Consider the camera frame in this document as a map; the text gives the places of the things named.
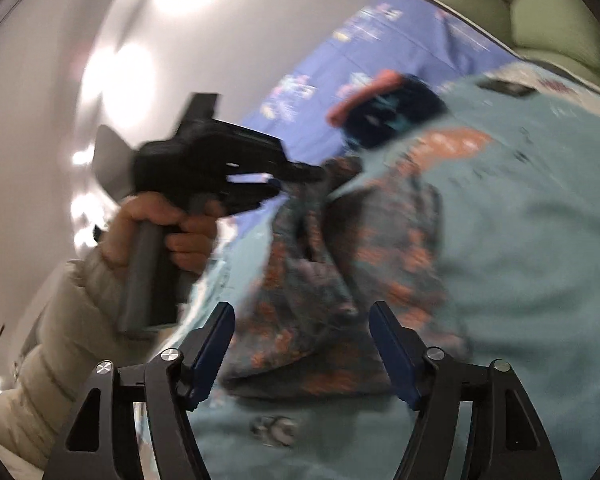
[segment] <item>black grip handle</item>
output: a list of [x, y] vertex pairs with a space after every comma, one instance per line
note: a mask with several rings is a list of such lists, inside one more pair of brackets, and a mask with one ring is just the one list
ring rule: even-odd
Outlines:
[[[211, 195], [196, 195], [188, 213], [202, 213]], [[138, 228], [128, 266], [116, 327], [120, 333], [141, 335], [178, 322], [178, 306], [187, 301], [192, 276], [171, 261], [164, 243], [177, 226], [159, 226], [143, 221]]]

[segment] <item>black clamp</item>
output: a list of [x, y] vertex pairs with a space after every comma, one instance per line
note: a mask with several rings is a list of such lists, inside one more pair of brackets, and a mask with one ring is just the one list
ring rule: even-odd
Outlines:
[[205, 400], [235, 329], [219, 303], [205, 325], [149, 363], [93, 371], [58, 435], [43, 480], [143, 480], [133, 414], [145, 402], [162, 480], [209, 480], [187, 411]]
[[538, 414], [506, 361], [482, 367], [427, 348], [383, 301], [371, 307], [369, 328], [396, 395], [419, 412], [396, 480], [445, 478], [464, 400], [473, 411], [462, 480], [560, 480]]

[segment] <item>blue fabric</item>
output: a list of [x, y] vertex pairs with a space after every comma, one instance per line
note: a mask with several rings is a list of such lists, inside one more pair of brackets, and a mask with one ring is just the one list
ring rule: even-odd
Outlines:
[[[449, 81], [514, 60], [515, 55], [429, 0], [376, 0], [283, 77], [242, 124], [279, 137], [291, 159], [321, 164], [345, 151], [340, 130], [325, 121], [327, 110], [382, 69], [413, 74], [439, 91]], [[240, 215], [240, 235], [282, 200]]]
[[[512, 363], [563, 479], [586, 480], [600, 464], [600, 118], [558, 98], [507, 98], [472, 80], [458, 82], [445, 102], [449, 113], [427, 130], [450, 132], [452, 140], [453, 131], [476, 128], [493, 140], [476, 156], [425, 174], [443, 197], [440, 270], [449, 302], [436, 320], [464, 334], [472, 362]], [[385, 174], [410, 146], [403, 138], [364, 153], [365, 173], [347, 186]], [[226, 254], [225, 270], [212, 271], [209, 282], [222, 285], [209, 288], [192, 328], [217, 301], [240, 304], [266, 261], [269, 220]], [[462, 468], [468, 408], [461, 407], [449, 479]], [[292, 448], [266, 447], [250, 435], [250, 423], [265, 415], [298, 423]], [[190, 421], [213, 478], [388, 480], [414, 414], [395, 397], [257, 402], [216, 388]]]

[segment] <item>floral patterned fabric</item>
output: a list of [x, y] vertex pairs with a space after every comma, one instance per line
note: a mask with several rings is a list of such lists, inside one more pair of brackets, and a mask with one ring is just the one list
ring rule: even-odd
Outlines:
[[433, 321], [444, 301], [435, 264], [440, 197], [409, 155], [362, 189], [329, 201], [362, 169], [327, 163], [319, 184], [289, 186], [272, 223], [264, 277], [237, 309], [220, 374], [230, 394], [269, 399], [371, 394], [390, 383], [368, 333], [386, 301], [404, 326], [459, 358], [464, 342]]

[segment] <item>hand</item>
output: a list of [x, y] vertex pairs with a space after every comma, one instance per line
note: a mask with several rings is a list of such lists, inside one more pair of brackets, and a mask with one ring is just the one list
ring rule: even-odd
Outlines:
[[124, 280], [138, 222], [149, 220], [157, 225], [178, 225], [183, 232], [170, 234], [165, 245], [171, 259], [182, 270], [202, 274], [211, 256], [218, 234], [216, 221], [224, 216], [219, 202], [207, 202], [203, 215], [188, 216], [163, 195], [141, 193], [126, 200], [100, 242], [102, 259], [115, 276]]

